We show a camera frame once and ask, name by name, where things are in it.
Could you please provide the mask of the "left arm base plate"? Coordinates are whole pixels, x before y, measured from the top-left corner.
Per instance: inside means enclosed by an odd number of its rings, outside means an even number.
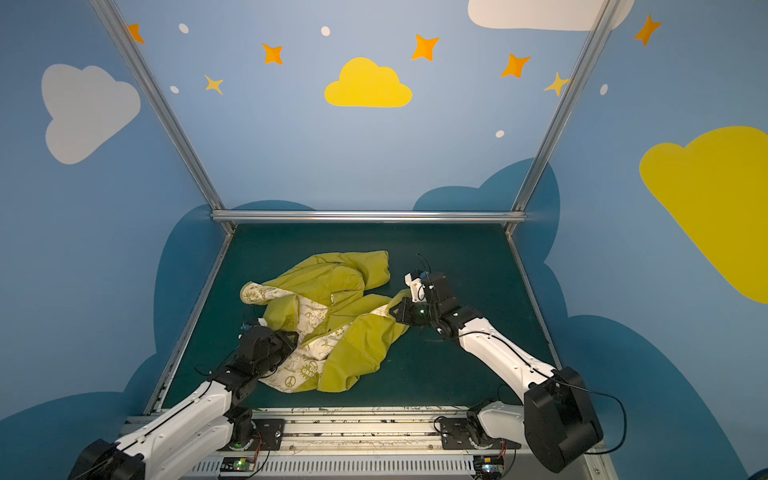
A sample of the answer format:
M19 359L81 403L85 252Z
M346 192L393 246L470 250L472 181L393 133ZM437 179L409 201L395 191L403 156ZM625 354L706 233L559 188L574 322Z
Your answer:
M286 422L280 418L256 418L235 423L231 442L232 451L277 451L280 449Z

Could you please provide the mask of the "left aluminium frame post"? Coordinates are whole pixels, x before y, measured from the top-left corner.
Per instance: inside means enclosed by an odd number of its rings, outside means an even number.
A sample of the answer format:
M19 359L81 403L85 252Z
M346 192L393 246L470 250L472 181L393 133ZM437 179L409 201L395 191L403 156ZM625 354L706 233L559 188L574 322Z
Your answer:
M225 210L226 207L221 197L216 191L192 143L184 132L181 123L173 112L160 83L144 58L139 44L130 34L128 25L116 2L91 0L90 4L141 87L212 212L216 213L219 210Z

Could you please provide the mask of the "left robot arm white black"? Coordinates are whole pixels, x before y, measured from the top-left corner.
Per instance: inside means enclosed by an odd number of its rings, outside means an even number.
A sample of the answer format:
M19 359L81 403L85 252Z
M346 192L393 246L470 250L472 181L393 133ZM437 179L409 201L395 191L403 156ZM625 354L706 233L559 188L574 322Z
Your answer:
M246 447L254 427L243 405L260 380L299 345L299 334L254 325L188 397L114 442L96 440L78 456L71 479L179 479L213 452Z

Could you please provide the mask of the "aluminium rail base frame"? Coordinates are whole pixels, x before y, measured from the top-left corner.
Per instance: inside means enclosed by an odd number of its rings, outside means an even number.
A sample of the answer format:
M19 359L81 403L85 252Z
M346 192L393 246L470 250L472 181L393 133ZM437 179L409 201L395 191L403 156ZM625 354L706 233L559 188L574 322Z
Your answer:
M544 468L526 448L444 450L433 428L438 416L466 417L458 406L256 409L252 419L286 422L277 451L213 452L179 479L219 478L223 457L251 458L255 472L242 479L473 479L474 456L504 460L501 479L614 479L610 458L581 456L559 473ZM122 436L154 420L128 420Z

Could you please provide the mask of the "right aluminium frame post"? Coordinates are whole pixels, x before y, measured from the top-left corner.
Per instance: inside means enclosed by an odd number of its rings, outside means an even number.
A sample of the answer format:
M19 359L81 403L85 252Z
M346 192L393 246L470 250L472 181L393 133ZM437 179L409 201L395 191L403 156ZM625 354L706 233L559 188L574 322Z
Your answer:
M511 212L516 214L517 218L516 220L508 221L504 225L505 234L509 240L512 240L516 226L525 221L528 204L613 30L613 21L618 16L621 4L622 1L619 0L604 1L601 10L598 12L595 23L589 31L585 44L571 72L571 81L566 85L565 92L560 95L560 100L542 143L515 197Z

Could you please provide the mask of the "green jacket with printed lining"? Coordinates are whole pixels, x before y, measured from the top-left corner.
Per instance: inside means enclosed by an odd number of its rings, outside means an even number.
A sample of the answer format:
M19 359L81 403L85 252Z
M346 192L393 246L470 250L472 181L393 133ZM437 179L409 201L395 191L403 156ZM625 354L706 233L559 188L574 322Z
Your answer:
M389 280L389 254L379 250L316 254L272 280L246 283L240 299L264 307L261 324L298 336L263 383L288 394L339 393L378 371L408 330L389 311L409 290L393 297L375 291Z

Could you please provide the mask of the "right controller board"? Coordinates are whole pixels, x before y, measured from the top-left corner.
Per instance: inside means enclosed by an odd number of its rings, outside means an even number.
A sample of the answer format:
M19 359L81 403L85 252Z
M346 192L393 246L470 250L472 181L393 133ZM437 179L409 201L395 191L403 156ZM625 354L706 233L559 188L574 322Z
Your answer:
M497 456L474 456L474 480L500 480L504 475L504 460Z

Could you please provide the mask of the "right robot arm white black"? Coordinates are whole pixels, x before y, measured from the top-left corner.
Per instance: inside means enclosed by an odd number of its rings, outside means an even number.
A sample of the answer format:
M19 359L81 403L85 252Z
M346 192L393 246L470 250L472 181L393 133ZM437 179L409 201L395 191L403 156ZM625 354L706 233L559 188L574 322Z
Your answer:
M528 448L539 463L559 473L579 457L609 454L592 402L595 391L570 367L557 369L506 338L475 308L455 297L442 273L412 271L409 293L390 308L399 324L430 327L493 371L521 400L482 402L465 417L461 435L478 448Z

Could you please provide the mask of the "aluminium frame post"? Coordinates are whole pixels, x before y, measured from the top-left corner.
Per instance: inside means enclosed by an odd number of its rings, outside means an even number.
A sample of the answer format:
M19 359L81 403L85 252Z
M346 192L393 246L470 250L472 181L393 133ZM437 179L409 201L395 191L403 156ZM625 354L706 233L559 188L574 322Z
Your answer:
M504 225L505 234L509 240L512 240L516 226L525 221L528 204L613 30L613 21L618 16L621 4L622 1L619 0L604 1L601 10L598 12L595 23L589 31L585 44L571 72L571 81L566 85L565 92L560 95L560 100L542 143L515 197L511 212L516 214L517 218L516 220L508 221Z
M221 197L216 191L192 143L184 132L181 123L173 112L160 83L144 58L139 44L130 34L128 25L116 2L91 0L90 4L141 87L212 212L216 213L219 210L225 210L226 207Z

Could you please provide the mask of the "left controller board green led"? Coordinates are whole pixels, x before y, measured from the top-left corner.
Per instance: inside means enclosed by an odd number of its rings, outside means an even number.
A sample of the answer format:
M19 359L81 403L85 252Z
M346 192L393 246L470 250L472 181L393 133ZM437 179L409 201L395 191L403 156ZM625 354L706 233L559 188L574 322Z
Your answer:
M256 470L256 464L251 458L223 457L219 467L219 478L249 478Z

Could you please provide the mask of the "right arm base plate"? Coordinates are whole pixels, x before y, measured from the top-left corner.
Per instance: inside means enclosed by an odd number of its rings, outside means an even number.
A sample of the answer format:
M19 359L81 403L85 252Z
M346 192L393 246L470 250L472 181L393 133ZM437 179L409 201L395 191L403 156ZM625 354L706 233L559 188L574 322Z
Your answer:
M466 417L438 416L433 421L444 450L487 450L521 449L518 442L502 438L491 438L477 420Z

